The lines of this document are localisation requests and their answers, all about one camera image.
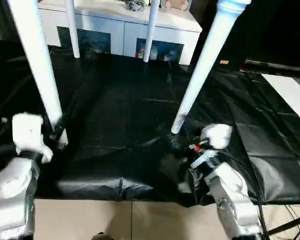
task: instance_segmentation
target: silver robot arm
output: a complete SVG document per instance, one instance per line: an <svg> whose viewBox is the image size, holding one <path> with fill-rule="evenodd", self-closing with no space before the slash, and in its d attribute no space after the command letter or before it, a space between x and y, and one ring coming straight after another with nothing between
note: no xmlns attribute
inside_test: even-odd
<svg viewBox="0 0 300 240"><path fill-rule="evenodd" d="M27 113L12 118L12 136L18 157L0 171L0 240L33 236L39 163L50 162L53 152L44 144L43 119Z"/></svg>
<svg viewBox="0 0 300 240"><path fill-rule="evenodd" d="M203 150L191 167L201 168L206 177L216 205L219 220L229 239L255 240L261 237L259 210L248 196L247 183L243 176L228 163L215 162L218 150L229 145L232 128L224 124L211 124L201 132L201 144L211 148Z"/></svg>

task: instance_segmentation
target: tile floor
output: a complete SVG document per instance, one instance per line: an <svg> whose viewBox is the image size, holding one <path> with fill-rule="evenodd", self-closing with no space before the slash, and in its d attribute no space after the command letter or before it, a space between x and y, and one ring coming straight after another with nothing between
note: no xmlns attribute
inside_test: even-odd
<svg viewBox="0 0 300 240"><path fill-rule="evenodd" d="M214 204L37 199L35 240L90 240L105 232L115 240L226 240ZM300 216L300 205L291 206ZM267 227L292 220L285 206L264 206ZM292 239L297 229L271 236Z"/></svg>

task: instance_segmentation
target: black plastic sheet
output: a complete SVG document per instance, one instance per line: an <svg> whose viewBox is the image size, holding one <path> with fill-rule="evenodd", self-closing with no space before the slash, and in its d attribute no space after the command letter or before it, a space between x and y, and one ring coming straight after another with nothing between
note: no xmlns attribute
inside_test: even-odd
<svg viewBox="0 0 300 240"><path fill-rule="evenodd" d="M37 197L213 202L204 176L171 146L191 72L109 54L74 59L61 48L51 59L69 145L41 166ZM12 143L3 118L20 112L45 116L21 46L1 41L0 146ZM263 204L300 203L300 118L261 75L211 72L176 139L186 146L211 123L234 127L219 158L245 177L253 201L259 195Z"/></svg>

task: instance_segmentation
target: white pole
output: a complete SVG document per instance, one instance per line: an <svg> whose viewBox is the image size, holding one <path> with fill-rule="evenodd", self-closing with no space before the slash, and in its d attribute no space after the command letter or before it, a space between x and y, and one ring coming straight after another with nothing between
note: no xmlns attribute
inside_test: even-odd
<svg viewBox="0 0 300 240"><path fill-rule="evenodd" d="M155 32L155 26L156 26L157 15L159 10L159 4L160 4L160 0L151 1L148 30L146 34L145 49L143 55L143 61L145 63L149 61L149 57L150 57L150 50L152 46L152 41L154 40L154 32Z"/></svg>
<svg viewBox="0 0 300 240"><path fill-rule="evenodd" d="M54 127L61 117L62 111L49 50L42 30L38 0L22 0L22 2L7 0L7 2L45 111ZM65 132L60 142L68 143Z"/></svg>
<svg viewBox="0 0 300 240"><path fill-rule="evenodd" d="M206 78L213 67L225 41L239 15L251 0L219 0L208 37L204 43L199 60L193 71L179 110L174 119L171 132L177 134L184 124Z"/></svg>
<svg viewBox="0 0 300 240"><path fill-rule="evenodd" d="M70 38L72 43L73 55L76 59L80 58L78 33L75 20L75 4L74 0L64 0L66 8L66 16L68 18L68 26L70 31Z"/></svg>

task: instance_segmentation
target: black cable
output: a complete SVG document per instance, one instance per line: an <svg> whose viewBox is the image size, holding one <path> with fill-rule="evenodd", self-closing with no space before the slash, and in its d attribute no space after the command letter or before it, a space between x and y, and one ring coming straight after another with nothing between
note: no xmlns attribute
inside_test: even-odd
<svg viewBox="0 0 300 240"><path fill-rule="evenodd" d="M294 215L297 217L297 218L300 218L299 215L296 213L296 211L293 209L293 207L291 205L288 206L294 213Z"/></svg>
<svg viewBox="0 0 300 240"><path fill-rule="evenodd" d="M291 213L291 211L290 211L290 209L287 207L287 205L284 205L284 206L285 206L286 210L289 212L289 214L290 214L290 216L292 217L292 219L295 220L295 217L293 216L293 214Z"/></svg>

